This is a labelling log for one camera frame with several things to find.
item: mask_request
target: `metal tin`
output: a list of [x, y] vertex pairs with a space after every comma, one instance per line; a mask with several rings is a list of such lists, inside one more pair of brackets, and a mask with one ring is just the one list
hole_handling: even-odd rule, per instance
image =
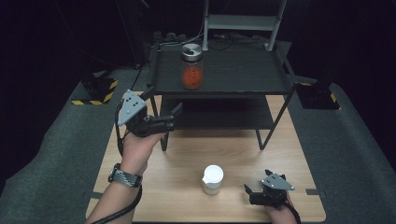
[[202, 48], [197, 44], [186, 44], [181, 48], [181, 59], [186, 62], [197, 62], [202, 59]]

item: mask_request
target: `white shelf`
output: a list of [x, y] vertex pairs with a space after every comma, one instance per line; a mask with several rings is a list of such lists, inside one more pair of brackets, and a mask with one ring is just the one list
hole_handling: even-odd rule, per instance
[[288, 0], [279, 0], [280, 6], [276, 16], [248, 16], [248, 15], [217, 15], [209, 13], [209, 0], [205, 0], [205, 27], [203, 50], [208, 50], [207, 35], [210, 29], [225, 30], [257, 30], [271, 31], [271, 37], [264, 46], [273, 50], [277, 30], [282, 21], [283, 11]]
[[213, 15], [208, 17], [208, 29], [273, 31], [275, 16]]

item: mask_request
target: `white cup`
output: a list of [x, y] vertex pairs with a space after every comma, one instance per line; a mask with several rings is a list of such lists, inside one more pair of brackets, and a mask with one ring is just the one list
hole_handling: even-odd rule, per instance
[[209, 165], [206, 167], [202, 184], [204, 192], [207, 194], [219, 193], [221, 181], [224, 177], [222, 169], [217, 165]]

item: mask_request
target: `wooden tabletop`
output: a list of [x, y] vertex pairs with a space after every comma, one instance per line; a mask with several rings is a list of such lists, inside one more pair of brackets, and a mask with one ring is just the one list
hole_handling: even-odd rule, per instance
[[[267, 96], [267, 100], [273, 116], [277, 115], [283, 97]], [[161, 104], [161, 96], [156, 96], [156, 102]], [[268, 134], [268, 131], [261, 132], [263, 137]], [[113, 129], [93, 192], [104, 192], [108, 186], [107, 176], [120, 159]], [[216, 195], [207, 195], [202, 188], [204, 169], [210, 164], [219, 165], [224, 171]], [[253, 191], [261, 190], [260, 181], [266, 177], [265, 169], [286, 175], [288, 182], [296, 188], [290, 191], [290, 197], [303, 222], [320, 222], [326, 218], [319, 196], [306, 192], [316, 186], [287, 110], [265, 150], [259, 149], [255, 131], [171, 132], [167, 150], [162, 151], [157, 144], [148, 161], [144, 193], [135, 209], [134, 221], [270, 221], [263, 206], [249, 203], [244, 189], [247, 184]], [[97, 202], [91, 198], [87, 216]]]

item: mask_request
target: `yellow black hazard tape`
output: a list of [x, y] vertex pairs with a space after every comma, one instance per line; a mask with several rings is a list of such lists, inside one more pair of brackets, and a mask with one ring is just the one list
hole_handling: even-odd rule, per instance
[[[312, 86], [312, 84], [311, 83], [300, 83], [301, 85], [303, 85], [303, 86]], [[335, 98], [335, 95], [331, 92], [331, 94], [330, 94], [330, 97], [332, 98], [332, 102], [333, 103], [336, 103], [337, 102], [337, 99]]]
[[111, 97], [113, 97], [114, 90], [118, 81], [115, 80], [111, 83], [110, 87], [108, 88], [108, 93], [105, 95], [103, 99], [90, 99], [90, 100], [82, 100], [82, 99], [72, 99], [73, 105], [105, 105], [107, 104]]

